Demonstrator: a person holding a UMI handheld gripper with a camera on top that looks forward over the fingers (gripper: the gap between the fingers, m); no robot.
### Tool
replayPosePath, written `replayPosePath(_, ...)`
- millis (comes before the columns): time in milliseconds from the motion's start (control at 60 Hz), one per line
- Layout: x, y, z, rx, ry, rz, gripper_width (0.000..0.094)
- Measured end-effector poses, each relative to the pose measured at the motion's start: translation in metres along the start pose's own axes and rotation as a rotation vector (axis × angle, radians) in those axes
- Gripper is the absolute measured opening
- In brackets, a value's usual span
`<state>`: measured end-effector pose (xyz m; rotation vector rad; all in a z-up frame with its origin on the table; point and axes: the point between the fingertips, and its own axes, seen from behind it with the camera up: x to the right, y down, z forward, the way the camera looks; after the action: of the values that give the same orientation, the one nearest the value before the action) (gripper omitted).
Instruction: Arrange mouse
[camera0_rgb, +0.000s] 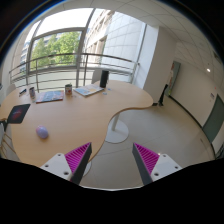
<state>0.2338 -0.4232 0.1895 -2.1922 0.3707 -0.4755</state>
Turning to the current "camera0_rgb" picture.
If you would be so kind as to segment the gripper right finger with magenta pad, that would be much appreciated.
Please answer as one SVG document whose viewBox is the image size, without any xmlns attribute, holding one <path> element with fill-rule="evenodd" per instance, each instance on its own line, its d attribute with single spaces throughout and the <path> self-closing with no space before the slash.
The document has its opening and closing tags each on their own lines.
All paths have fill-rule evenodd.
<svg viewBox="0 0 224 224">
<path fill-rule="evenodd" d="M 182 169 L 167 154 L 158 154 L 137 143 L 132 149 L 143 185 L 148 185 Z"/>
</svg>

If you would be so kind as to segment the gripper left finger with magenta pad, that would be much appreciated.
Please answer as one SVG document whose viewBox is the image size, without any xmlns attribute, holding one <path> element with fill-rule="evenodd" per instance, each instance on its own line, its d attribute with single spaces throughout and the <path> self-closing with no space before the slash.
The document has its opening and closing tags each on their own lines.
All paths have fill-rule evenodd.
<svg viewBox="0 0 224 224">
<path fill-rule="evenodd" d="M 66 154 L 57 153 L 41 169 L 79 185 L 91 153 L 92 145 L 86 143 Z"/>
</svg>

